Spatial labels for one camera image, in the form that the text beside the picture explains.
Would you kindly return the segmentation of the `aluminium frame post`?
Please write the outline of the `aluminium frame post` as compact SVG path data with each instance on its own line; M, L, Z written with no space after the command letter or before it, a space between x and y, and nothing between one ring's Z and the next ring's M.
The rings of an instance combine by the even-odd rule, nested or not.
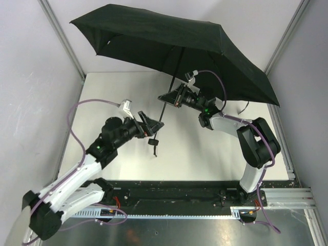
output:
M59 23L49 1L47 0L37 0L37 2L39 3L41 9L43 10L46 18L48 19L48 22L50 23L53 31L55 32L59 42L61 43L64 51L66 52L68 58L70 59L70 61L72 62L76 72L79 74L79 77L81 78L81 80L84 82L86 79L86 74L83 71L83 68L80 64L80 62L77 59L77 56L75 54L75 52L72 49L71 44L69 43L69 40L61 26L61 24Z
M288 44L289 39L292 37L298 23L301 21L302 16L306 12L306 9L311 1L301 0L295 13L293 14L287 28L285 29L283 36L281 37L273 55L271 56L264 73L268 76L273 69L274 65L278 62L284 48Z

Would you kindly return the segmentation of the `left aluminium frame post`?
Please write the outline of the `left aluminium frame post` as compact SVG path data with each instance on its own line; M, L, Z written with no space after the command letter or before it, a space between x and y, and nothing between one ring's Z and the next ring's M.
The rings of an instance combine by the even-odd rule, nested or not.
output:
M46 18L48 19L48 22L50 23L53 31L55 32L59 42L61 43L64 51L66 52L68 58L70 59L70 61L72 62L76 72L79 74L79 77L81 78L81 80L84 82L86 79L86 74L83 71L83 68L80 64L80 62L77 59L77 56L75 54L75 52L72 49L71 44L69 43L69 40L61 26L61 24L59 23L49 1L47 0L37 0L37 2L39 3L41 9L43 10Z

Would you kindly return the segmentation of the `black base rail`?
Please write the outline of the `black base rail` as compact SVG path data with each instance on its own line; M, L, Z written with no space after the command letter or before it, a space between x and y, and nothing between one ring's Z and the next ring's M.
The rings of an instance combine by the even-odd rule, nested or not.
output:
M224 205L254 205L262 202L267 206L264 191L247 195L238 181L138 181L110 180L114 195L119 201L217 201Z

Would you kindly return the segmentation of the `right aluminium frame post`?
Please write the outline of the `right aluminium frame post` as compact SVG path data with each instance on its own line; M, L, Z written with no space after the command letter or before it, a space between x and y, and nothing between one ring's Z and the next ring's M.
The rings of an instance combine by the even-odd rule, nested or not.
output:
M301 21L302 16L306 12L306 9L311 1L301 0L295 13L293 14L287 28L285 29L283 36L281 37L273 55L271 56L264 73L268 76L273 69L274 65L278 62L284 48L288 44L289 39L292 37L298 23Z

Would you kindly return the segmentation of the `black folding umbrella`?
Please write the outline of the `black folding umbrella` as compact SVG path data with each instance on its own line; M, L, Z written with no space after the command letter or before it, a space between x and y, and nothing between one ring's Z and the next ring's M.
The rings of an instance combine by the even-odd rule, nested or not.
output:
M266 74L231 41L219 24L146 9L108 4L72 24L95 53L185 80L197 70L195 86L222 100L279 105Z

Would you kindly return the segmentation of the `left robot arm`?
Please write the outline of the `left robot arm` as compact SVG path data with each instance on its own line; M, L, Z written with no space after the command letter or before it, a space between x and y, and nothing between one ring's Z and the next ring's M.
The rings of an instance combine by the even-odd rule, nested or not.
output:
M80 186L113 161L118 156L118 148L133 138L151 137L164 126L142 111L138 115L140 121L134 117L108 118L80 162L38 193L28 191L23 196L22 207L31 208L29 228L37 238L51 238L69 217L110 198L113 186L103 178L93 180L82 190Z

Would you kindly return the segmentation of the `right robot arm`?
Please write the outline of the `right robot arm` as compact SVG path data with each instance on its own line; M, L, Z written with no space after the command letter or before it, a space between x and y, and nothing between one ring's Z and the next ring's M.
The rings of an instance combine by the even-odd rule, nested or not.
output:
M245 204L259 194L266 169L274 166L275 157L281 151L277 138L264 118L246 120L225 114L216 107L216 97L208 88L196 93L187 85L180 84L158 99L176 108L185 105L198 110L198 120L203 128L238 138L247 164L237 186L236 199Z

